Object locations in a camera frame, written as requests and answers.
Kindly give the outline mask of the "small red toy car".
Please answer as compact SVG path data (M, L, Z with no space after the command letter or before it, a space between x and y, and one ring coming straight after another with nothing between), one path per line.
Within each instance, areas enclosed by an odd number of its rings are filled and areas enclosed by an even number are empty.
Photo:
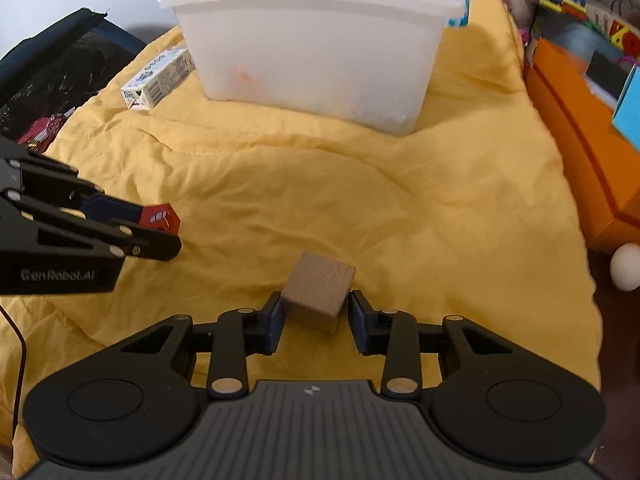
M177 235L180 229L180 218L171 204L143 206L139 226Z

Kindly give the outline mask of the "wooden cube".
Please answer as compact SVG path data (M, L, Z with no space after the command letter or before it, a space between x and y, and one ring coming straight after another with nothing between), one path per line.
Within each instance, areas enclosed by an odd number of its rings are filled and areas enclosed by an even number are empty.
M325 334L334 334L356 268L307 252L300 255L281 292L287 318Z

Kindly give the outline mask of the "dark blue bag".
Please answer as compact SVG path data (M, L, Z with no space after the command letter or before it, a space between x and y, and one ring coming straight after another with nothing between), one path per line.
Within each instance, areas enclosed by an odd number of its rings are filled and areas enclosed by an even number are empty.
M81 8L1 59L1 135L17 142L101 91L146 47L104 13Z

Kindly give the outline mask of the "yellow cloth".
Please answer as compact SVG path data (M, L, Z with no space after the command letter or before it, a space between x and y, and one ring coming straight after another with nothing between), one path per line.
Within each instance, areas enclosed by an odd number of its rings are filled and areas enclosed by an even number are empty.
M373 307L461 314L599 382L577 209L502 0L470 0L469 24L445 30L408 136L212 101L196 75L128 110L122 85L181 40L149 44L48 148L108 194L173 206L182 248L127 260L109 294L2 299L1 446L16 476L37 456L14 403L42 378L176 313L205 323L259 307L302 252L353 266Z

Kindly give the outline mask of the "small white carton box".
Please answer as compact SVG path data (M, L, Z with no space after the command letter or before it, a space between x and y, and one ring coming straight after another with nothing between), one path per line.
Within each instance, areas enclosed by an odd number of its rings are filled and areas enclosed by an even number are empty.
M194 71L192 56L186 47L160 52L139 70L120 93L128 110L152 110Z

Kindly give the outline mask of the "white egg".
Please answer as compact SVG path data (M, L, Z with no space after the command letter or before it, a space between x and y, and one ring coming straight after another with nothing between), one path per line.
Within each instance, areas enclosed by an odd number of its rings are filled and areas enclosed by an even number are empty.
M640 286L640 246L623 244L616 249L610 263L613 284L623 292L631 292Z

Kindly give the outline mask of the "orange box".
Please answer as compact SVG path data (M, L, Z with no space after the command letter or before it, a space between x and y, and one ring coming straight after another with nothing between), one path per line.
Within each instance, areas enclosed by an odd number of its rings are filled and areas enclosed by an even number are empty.
M587 62L541 39L526 71L528 95L554 137L588 248L612 254L639 241L639 153L594 96Z

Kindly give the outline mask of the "translucent plastic storage bin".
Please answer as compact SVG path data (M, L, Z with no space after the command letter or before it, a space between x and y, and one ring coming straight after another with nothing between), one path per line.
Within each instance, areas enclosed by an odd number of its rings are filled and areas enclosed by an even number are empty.
M404 136L442 34L469 0L158 0L206 96L303 110Z

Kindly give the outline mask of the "light blue box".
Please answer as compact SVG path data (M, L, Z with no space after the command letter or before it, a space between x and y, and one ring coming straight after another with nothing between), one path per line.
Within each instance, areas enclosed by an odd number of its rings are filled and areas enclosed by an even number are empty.
M640 72L630 71L612 116L615 130L638 152L640 151Z

